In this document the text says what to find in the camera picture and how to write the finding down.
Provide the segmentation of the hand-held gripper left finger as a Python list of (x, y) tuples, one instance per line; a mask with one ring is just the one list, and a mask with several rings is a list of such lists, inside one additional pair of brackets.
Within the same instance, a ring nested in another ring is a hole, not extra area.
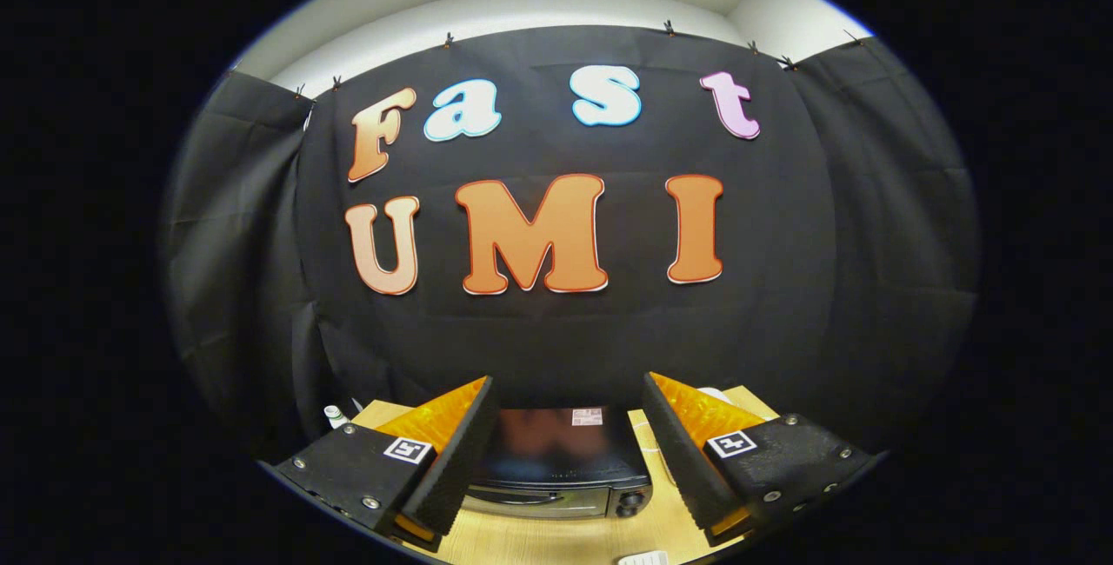
[(481, 376), (415, 408), (375, 403), (262, 469), (377, 541), (437, 552), (496, 425), (496, 379)]

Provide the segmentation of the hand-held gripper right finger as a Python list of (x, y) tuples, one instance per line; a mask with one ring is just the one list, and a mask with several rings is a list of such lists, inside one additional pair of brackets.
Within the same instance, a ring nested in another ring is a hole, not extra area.
[(643, 412), (712, 548), (818, 511), (886, 457), (795, 412), (766, 419), (656, 371), (643, 377)]

